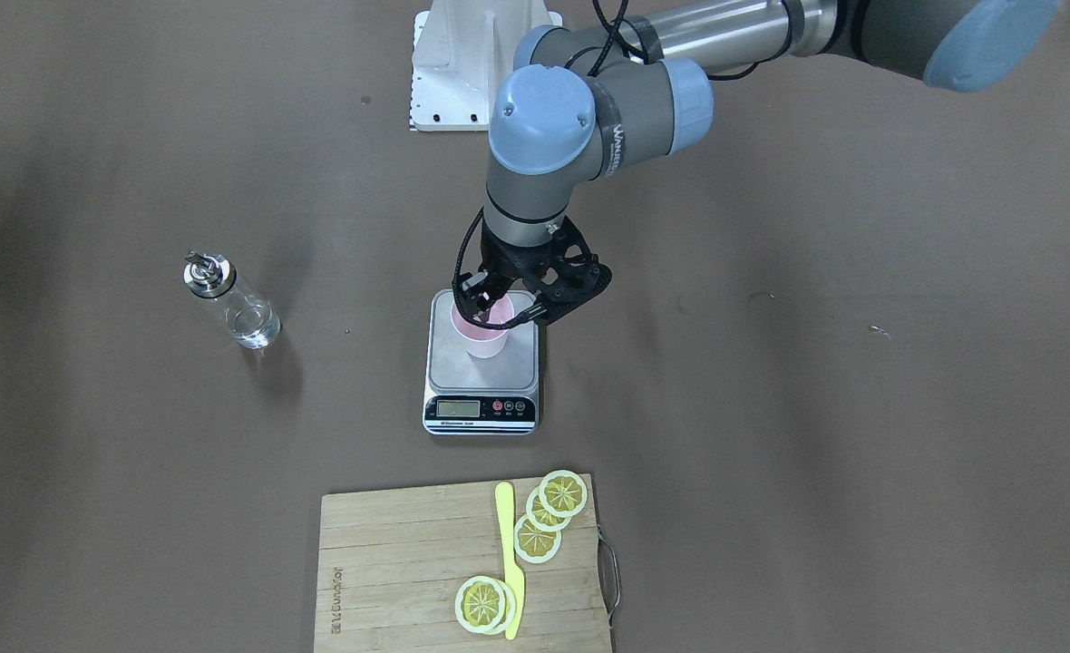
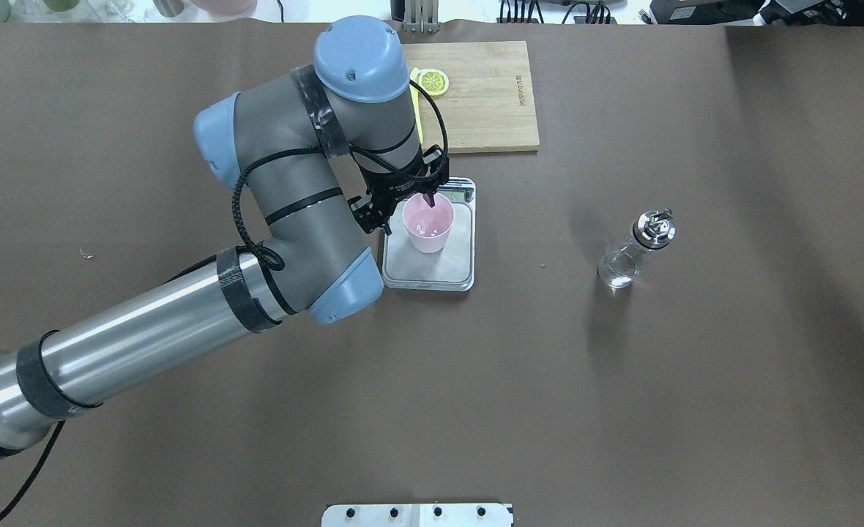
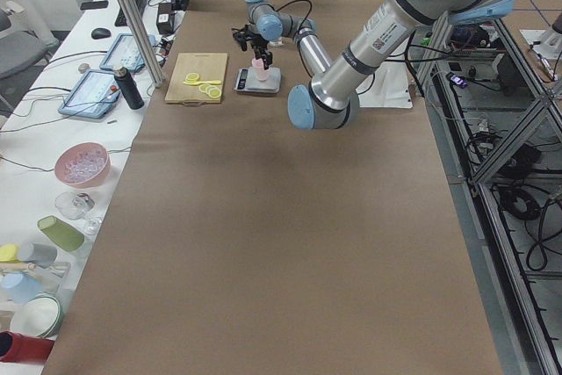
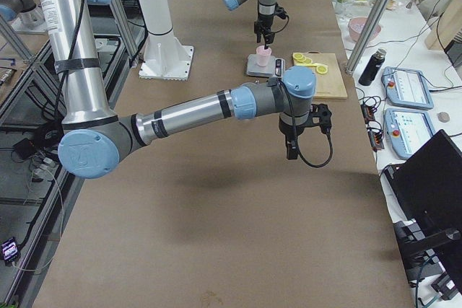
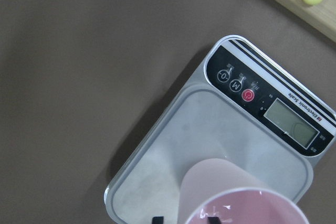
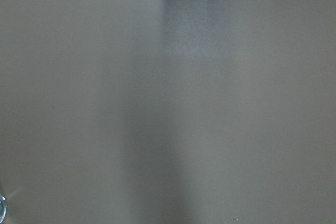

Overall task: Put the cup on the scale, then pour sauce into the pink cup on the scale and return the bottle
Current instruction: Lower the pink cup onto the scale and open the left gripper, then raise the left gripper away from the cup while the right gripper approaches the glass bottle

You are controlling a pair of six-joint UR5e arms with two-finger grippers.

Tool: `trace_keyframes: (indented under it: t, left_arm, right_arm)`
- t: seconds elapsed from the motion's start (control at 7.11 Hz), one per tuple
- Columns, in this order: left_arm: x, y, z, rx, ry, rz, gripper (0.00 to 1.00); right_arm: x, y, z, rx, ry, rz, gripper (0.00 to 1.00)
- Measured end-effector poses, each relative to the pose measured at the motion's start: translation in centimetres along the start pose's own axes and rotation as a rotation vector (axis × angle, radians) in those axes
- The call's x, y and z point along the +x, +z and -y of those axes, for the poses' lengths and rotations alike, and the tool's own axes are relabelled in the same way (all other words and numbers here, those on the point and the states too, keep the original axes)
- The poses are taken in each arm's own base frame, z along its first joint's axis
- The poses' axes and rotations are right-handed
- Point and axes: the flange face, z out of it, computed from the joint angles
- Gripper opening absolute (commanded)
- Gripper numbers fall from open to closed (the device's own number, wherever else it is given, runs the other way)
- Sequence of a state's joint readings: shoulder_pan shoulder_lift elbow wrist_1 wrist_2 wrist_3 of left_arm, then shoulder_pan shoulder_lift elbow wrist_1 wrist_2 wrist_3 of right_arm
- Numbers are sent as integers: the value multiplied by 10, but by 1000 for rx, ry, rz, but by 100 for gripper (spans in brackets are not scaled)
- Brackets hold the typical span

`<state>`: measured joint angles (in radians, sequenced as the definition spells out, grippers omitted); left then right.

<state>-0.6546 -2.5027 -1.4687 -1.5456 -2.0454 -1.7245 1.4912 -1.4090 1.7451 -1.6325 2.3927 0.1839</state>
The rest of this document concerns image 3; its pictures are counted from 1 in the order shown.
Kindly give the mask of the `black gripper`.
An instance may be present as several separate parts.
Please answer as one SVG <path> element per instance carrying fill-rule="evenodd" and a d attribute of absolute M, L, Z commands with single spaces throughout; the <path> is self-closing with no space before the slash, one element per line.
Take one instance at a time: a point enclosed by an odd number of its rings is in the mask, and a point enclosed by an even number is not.
<path fill-rule="evenodd" d="M 256 60 L 261 59 L 263 62 L 263 69 L 268 70 L 272 64 L 272 52 L 268 50 L 269 41 L 264 39 L 260 34 L 254 34 L 250 41 L 250 45 L 253 49 L 254 58 Z"/>

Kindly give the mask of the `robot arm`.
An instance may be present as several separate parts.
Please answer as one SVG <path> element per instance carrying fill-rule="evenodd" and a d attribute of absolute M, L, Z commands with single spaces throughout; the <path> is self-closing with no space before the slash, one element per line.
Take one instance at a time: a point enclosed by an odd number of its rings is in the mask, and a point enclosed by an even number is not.
<path fill-rule="evenodd" d="M 249 30 L 264 42 L 291 38 L 312 78 L 289 93 L 291 123 L 304 130 L 338 129 L 357 115 L 357 87 L 413 31 L 447 15 L 453 25 L 484 22 L 508 15 L 515 0 L 385 0 L 342 53 L 330 60 L 311 21 L 275 11 L 269 0 L 245 0 Z"/>

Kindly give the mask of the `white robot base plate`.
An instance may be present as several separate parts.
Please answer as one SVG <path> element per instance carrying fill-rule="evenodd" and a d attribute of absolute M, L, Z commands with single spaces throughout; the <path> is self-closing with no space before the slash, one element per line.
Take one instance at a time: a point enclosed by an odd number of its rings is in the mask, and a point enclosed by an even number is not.
<path fill-rule="evenodd" d="M 361 108 L 399 108 L 413 106 L 408 89 L 408 73 L 401 62 L 384 62 L 373 76 L 358 87 Z"/>

